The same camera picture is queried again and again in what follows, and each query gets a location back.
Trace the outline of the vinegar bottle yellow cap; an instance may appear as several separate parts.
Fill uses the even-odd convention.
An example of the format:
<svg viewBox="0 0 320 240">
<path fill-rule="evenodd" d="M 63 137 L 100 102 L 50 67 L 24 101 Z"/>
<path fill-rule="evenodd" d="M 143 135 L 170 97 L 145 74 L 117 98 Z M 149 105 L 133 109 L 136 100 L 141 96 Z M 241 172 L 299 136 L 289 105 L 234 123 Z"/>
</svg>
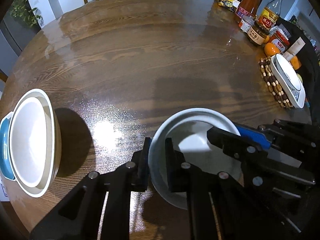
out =
<svg viewBox="0 0 320 240">
<path fill-rule="evenodd" d="M 276 23 L 281 13 L 281 5 L 283 0 L 272 0 L 263 8 L 257 19 L 257 24 L 265 29 L 270 30 Z"/>
</svg>

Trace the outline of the brown sauce jar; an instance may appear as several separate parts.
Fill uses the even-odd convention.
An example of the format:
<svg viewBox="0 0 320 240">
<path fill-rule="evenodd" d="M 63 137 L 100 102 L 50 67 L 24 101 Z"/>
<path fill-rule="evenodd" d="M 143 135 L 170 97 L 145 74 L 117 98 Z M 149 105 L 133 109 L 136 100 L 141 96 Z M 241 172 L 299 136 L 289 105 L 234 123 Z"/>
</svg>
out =
<svg viewBox="0 0 320 240">
<path fill-rule="evenodd" d="M 256 46 L 260 46 L 267 38 L 267 33 L 265 33 L 265 31 L 258 25 L 252 25 L 247 32 L 247 36 L 253 44 L 255 44 Z"/>
</svg>

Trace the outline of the blue dish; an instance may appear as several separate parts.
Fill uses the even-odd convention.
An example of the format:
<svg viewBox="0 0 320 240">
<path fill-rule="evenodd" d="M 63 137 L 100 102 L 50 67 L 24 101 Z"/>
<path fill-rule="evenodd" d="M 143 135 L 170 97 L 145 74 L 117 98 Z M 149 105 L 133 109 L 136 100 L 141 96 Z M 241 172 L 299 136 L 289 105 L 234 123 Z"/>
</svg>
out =
<svg viewBox="0 0 320 240">
<path fill-rule="evenodd" d="M 10 165 L 10 152 L 9 152 L 9 125 L 12 118 L 12 112 L 9 112 L 1 120 L 1 172 L 3 176 L 11 181 L 15 181 L 15 175 Z"/>
</svg>

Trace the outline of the patterned plate on trivet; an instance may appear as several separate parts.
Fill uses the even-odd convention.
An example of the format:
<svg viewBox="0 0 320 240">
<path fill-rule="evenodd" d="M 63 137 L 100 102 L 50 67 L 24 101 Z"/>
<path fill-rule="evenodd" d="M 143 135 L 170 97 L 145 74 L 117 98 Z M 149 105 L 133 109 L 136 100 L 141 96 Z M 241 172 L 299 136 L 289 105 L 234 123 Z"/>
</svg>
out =
<svg viewBox="0 0 320 240">
<path fill-rule="evenodd" d="M 297 91 L 297 90 L 289 87 L 286 84 L 286 82 L 284 81 L 284 79 L 281 77 L 281 75 L 279 74 L 279 72 L 274 64 L 274 56 L 275 55 L 273 55 L 271 57 L 271 70 L 272 70 L 274 76 L 276 77 L 276 79 L 278 80 L 280 85 L 282 86 L 284 92 L 287 94 L 287 97 L 291 101 L 291 104 L 293 105 L 293 107 L 294 108 L 303 108 L 304 104 L 305 104 L 305 89 L 304 89 L 302 81 L 300 80 L 301 86 L 302 86 L 300 91 Z"/>
</svg>

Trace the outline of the white bowl with black rim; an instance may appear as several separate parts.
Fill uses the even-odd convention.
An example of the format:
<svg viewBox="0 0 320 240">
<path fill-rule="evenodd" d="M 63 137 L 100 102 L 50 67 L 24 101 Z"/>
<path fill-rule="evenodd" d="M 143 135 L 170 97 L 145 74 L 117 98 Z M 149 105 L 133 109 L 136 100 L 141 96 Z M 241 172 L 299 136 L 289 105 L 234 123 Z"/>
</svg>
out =
<svg viewBox="0 0 320 240">
<path fill-rule="evenodd" d="M 285 57 L 283 57 L 281 54 L 276 54 L 274 56 L 274 64 L 286 84 L 289 87 L 300 91 L 302 87 L 300 79 L 298 78 L 289 61 L 287 61 L 287 59 L 285 59 Z"/>
</svg>

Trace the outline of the small white ramekin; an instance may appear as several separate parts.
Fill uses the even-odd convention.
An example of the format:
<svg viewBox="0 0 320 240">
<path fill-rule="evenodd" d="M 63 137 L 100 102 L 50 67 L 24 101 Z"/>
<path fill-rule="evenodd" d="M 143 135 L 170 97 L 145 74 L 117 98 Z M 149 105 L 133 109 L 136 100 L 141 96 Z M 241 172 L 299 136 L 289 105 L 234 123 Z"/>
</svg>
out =
<svg viewBox="0 0 320 240">
<path fill-rule="evenodd" d="M 219 112 L 207 108 L 190 108 L 169 117 L 153 136 L 149 148 L 148 165 L 151 181 L 164 200 L 180 209 L 187 209 L 185 193 L 171 193 L 167 184 L 165 164 L 165 139 L 171 138 L 175 150 L 183 153 L 185 161 L 202 171 L 218 174 L 227 172 L 240 181 L 240 162 L 223 154 L 209 143 L 207 131 L 212 127 L 239 135 L 236 126 Z"/>
</svg>

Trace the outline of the wooden bead trivet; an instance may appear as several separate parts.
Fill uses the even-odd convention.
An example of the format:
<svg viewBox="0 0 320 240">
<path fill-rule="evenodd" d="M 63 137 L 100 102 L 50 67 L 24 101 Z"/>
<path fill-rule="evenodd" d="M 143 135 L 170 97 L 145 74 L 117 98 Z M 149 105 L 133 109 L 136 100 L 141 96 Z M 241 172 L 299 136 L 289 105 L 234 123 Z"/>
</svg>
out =
<svg viewBox="0 0 320 240">
<path fill-rule="evenodd" d="M 282 108 L 293 109 L 291 101 L 284 92 L 282 86 L 274 76 L 271 70 L 271 58 L 260 58 L 259 60 L 260 72 L 265 81 L 269 92 L 273 95 L 275 101 L 279 103 Z"/>
</svg>

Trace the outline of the orange fruit right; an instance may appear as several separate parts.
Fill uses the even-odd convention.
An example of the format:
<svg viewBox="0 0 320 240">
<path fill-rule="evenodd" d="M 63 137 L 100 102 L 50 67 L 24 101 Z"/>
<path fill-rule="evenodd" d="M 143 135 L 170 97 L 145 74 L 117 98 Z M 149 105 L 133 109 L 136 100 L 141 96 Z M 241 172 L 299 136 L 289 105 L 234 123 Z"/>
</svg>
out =
<svg viewBox="0 0 320 240">
<path fill-rule="evenodd" d="M 296 55 L 290 60 L 290 63 L 294 70 L 298 70 L 302 66 L 301 62 L 299 61 Z"/>
</svg>

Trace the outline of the orange fruit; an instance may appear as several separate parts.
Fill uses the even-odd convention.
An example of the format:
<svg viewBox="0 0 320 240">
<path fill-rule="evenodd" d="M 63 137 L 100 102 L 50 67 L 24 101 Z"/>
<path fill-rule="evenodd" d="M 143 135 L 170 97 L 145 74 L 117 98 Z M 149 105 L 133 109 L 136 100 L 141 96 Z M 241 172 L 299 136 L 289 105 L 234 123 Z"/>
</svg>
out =
<svg viewBox="0 0 320 240">
<path fill-rule="evenodd" d="M 294 70 L 298 70 L 302 66 L 301 62 L 299 61 L 296 55 L 290 60 L 290 63 Z"/>
<path fill-rule="evenodd" d="M 272 57 L 273 55 L 280 54 L 280 50 L 274 43 L 268 42 L 264 46 L 264 53 L 267 57 Z"/>
</svg>

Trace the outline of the orange fruit front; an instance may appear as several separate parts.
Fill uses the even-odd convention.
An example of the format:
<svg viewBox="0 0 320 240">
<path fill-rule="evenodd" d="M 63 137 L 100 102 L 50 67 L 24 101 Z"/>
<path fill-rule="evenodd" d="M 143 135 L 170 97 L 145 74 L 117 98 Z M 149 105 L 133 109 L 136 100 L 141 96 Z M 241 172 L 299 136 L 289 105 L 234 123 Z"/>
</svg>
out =
<svg viewBox="0 0 320 240">
<path fill-rule="evenodd" d="M 274 43 L 268 42 L 264 46 L 264 53 L 267 57 L 272 57 L 273 55 L 280 54 L 280 50 Z"/>
</svg>

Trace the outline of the small white label jar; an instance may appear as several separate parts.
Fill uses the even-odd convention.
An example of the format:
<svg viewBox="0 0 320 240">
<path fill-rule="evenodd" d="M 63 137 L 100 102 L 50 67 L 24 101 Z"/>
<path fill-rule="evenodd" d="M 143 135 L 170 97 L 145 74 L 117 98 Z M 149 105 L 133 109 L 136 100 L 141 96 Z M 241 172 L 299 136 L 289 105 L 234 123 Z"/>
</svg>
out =
<svg viewBox="0 0 320 240">
<path fill-rule="evenodd" d="M 253 16 L 243 16 L 241 21 L 239 22 L 239 28 L 244 33 L 247 33 L 253 24 L 254 24 Z"/>
</svg>

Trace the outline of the yellow snack packet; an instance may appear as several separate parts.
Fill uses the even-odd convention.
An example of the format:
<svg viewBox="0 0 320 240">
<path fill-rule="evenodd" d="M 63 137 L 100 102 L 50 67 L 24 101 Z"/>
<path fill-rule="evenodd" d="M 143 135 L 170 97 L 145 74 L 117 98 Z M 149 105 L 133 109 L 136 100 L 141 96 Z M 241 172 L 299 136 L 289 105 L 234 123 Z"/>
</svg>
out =
<svg viewBox="0 0 320 240">
<path fill-rule="evenodd" d="M 240 2 L 238 0 L 216 0 L 218 6 L 228 9 L 231 12 L 235 12 Z"/>
</svg>

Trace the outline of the red sauce bottle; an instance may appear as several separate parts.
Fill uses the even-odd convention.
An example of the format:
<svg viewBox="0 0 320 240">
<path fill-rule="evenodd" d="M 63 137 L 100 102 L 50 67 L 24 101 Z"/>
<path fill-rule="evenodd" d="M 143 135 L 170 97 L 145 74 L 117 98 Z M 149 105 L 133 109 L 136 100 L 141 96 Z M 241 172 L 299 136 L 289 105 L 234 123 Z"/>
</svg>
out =
<svg viewBox="0 0 320 240">
<path fill-rule="evenodd" d="M 255 18 L 260 1 L 261 0 L 241 0 L 235 11 L 234 18 L 236 23 L 240 23 L 244 16 Z"/>
</svg>

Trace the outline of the hanging green plant left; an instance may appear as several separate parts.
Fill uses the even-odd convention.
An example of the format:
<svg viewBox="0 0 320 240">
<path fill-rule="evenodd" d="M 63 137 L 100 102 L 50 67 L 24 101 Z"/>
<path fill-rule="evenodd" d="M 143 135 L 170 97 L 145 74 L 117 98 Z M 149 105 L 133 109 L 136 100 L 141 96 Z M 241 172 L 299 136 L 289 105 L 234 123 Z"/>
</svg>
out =
<svg viewBox="0 0 320 240">
<path fill-rule="evenodd" d="M 38 8 L 30 7 L 29 0 L 14 0 L 9 10 L 11 17 L 21 20 L 29 28 L 43 20 L 37 11 Z"/>
</svg>

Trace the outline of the red lid chili jar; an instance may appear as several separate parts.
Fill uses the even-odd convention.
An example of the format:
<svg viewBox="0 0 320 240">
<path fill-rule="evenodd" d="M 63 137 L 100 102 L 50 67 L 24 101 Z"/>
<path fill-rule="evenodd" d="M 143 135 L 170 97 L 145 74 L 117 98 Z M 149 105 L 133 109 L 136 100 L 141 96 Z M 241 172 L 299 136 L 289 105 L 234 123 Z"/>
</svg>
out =
<svg viewBox="0 0 320 240">
<path fill-rule="evenodd" d="M 273 43 L 281 53 L 287 50 L 290 46 L 290 43 L 285 35 L 280 31 L 276 30 L 273 35 L 270 37 L 269 42 Z"/>
</svg>

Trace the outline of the beige tube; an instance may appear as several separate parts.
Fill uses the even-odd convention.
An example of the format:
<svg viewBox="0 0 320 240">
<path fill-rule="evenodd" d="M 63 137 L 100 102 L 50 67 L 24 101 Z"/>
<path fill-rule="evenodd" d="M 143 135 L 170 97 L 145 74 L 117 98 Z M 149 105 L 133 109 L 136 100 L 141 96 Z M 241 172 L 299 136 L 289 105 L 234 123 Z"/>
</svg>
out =
<svg viewBox="0 0 320 240">
<path fill-rule="evenodd" d="M 290 61 L 295 55 L 297 55 L 297 53 L 304 47 L 304 45 L 304 40 L 301 37 L 299 37 L 293 43 L 293 45 L 287 51 L 285 51 L 283 57 L 285 57 L 287 61 Z"/>
</svg>

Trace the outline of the medium white bowl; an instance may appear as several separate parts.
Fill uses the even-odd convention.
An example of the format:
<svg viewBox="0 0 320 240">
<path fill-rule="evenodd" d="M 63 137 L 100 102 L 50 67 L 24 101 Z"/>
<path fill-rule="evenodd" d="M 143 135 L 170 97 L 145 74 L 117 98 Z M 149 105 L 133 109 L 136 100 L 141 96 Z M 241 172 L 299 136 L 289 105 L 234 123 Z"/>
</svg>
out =
<svg viewBox="0 0 320 240">
<path fill-rule="evenodd" d="M 48 100 L 39 95 L 22 98 L 12 115 L 11 163 L 17 179 L 26 187 L 46 184 L 51 124 Z"/>
</svg>

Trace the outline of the large white bowl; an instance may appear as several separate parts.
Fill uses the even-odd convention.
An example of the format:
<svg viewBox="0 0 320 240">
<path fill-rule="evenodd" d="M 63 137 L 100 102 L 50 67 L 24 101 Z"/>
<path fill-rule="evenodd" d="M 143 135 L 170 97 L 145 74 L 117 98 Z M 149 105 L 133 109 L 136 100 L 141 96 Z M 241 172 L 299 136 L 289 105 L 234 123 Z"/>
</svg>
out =
<svg viewBox="0 0 320 240">
<path fill-rule="evenodd" d="M 35 88 L 32 90 L 29 90 L 26 92 L 18 101 L 18 103 L 21 101 L 22 98 L 25 98 L 26 96 L 42 96 L 48 100 L 48 106 L 50 108 L 50 116 L 51 116 L 51 122 L 52 124 L 50 125 L 51 127 L 51 133 L 48 136 L 48 152 L 47 152 L 47 157 L 48 157 L 48 171 L 46 172 L 47 180 L 46 184 L 44 187 L 26 187 L 23 184 L 20 183 L 20 181 L 17 179 L 15 172 L 12 168 L 12 163 L 11 163 L 11 153 L 10 153 L 10 165 L 12 168 L 12 171 L 15 175 L 15 179 L 17 183 L 19 184 L 20 188 L 29 196 L 33 198 L 40 198 L 42 197 L 45 192 L 48 190 L 50 184 L 53 182 L 55 179 L 57 172 L 59 170 L 59 165 L 60 165 L 60 160 L 61 160 L 61 132 L 60 132 L 60 126 L 55 114 L 55 111 L 53 110 L 51 101 L 48 97 L 48 95 L 41 89 Z M 9 135 L 10 135 L 10 128 L 11 128 L 11 120 L 10 120 L 10 125 L 9 125 Z"/>
</svg>

